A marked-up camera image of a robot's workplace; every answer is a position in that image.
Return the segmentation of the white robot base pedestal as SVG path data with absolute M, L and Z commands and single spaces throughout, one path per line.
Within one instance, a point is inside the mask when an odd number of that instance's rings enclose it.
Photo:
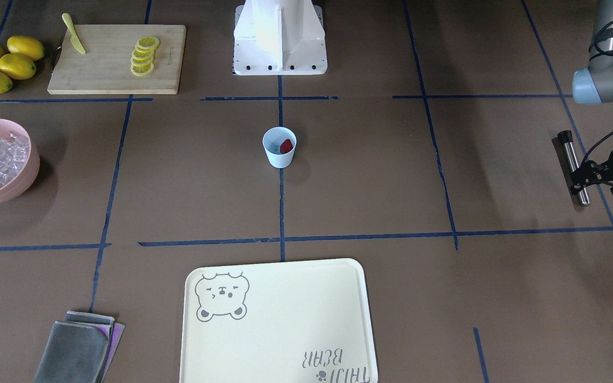
M 235 9 L 238 76 L 311 76 L 328 70 L 322 8 L 312 1 L 246 1 Z

